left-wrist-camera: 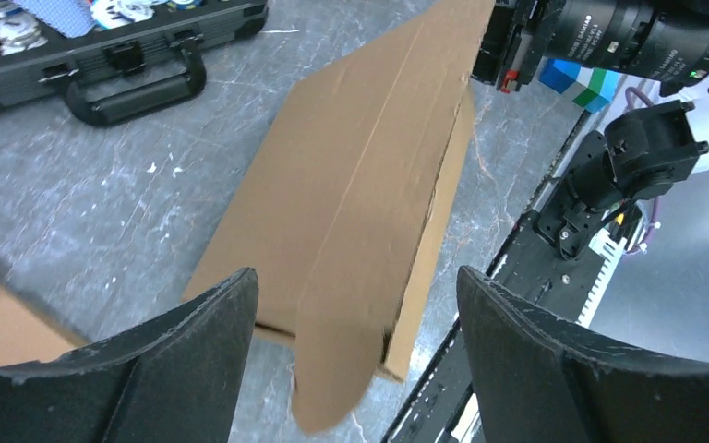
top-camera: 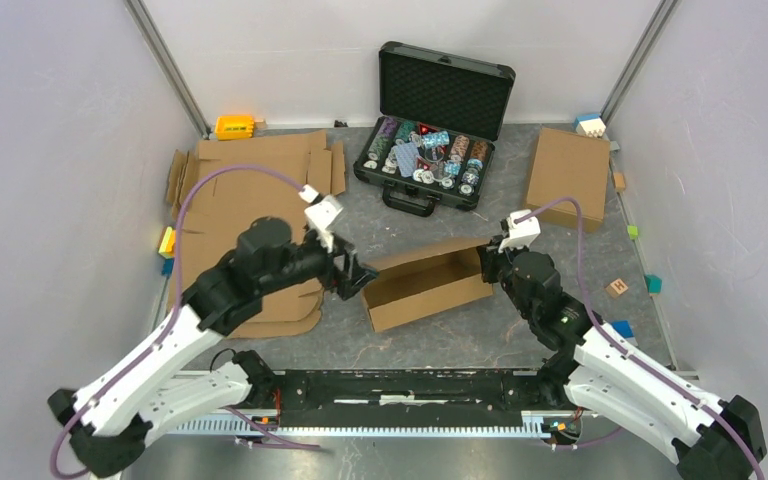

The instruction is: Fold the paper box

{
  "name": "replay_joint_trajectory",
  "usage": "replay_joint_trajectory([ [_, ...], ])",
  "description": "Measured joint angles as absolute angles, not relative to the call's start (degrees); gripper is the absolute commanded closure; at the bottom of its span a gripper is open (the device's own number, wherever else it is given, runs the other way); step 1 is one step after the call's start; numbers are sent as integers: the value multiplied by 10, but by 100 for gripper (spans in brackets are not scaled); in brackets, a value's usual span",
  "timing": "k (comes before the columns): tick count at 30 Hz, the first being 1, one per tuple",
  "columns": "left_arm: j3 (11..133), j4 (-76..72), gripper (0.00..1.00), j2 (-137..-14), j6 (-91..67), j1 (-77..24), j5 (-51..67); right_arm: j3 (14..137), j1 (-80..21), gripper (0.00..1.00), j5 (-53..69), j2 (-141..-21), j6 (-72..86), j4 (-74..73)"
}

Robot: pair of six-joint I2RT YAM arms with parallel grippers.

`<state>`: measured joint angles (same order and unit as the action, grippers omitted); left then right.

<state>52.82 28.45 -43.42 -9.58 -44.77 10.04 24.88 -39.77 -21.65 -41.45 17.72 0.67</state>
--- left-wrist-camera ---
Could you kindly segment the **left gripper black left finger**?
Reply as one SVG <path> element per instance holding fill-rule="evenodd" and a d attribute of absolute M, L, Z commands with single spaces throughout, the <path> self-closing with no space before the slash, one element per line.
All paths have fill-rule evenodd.
<path fill-rule="evenodd" d="M 227 441 L 257 307 L 244 268 L 113 337 L 1 366 L 0 442 Z"/>

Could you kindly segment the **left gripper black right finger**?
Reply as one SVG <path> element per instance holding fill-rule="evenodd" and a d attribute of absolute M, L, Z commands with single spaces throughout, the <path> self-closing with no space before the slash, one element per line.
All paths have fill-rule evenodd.
<path fill-rule="evenodd" d="M 488 442 L 709 442 L 709 363 L 586 329 L 458 270 L 457 305 Z"/>

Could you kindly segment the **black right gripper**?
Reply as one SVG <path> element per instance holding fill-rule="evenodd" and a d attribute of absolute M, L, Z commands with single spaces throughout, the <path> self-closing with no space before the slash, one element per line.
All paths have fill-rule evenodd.
<path fill-rule="evenodd" d="M 672 95 L 709 76 L 709 1 L 498 1 L 472 76 L 517 91 L 544 58 L 655 80 Z"/>

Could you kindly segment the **cardboard box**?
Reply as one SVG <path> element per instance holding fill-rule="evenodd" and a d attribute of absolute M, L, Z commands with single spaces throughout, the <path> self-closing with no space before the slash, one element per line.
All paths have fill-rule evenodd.
<path fill-rule="evenodd" d="M 406 379 L 474 133 L 491 1 L 438 1 L 297 82 L 188 282 L 258 274 L 256 333 L 294 350 L 292 414 L 343 421 Z"/>

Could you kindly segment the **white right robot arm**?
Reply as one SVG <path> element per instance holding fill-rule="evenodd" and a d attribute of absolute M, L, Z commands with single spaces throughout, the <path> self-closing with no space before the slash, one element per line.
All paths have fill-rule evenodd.
<path fill-rule="evenodd" d="M 709 145 L 693 134 L 680 90 L 709 76 L 709 1 L 499 1 L 475 61 L 475 80 L 510 93 L 542 58 L 659 82 L 663 104 L 593 132 L 592 158 L 566 172 L 533 231 L 576 259 L 595 234 L 639 200 L 689 177 Z"/>

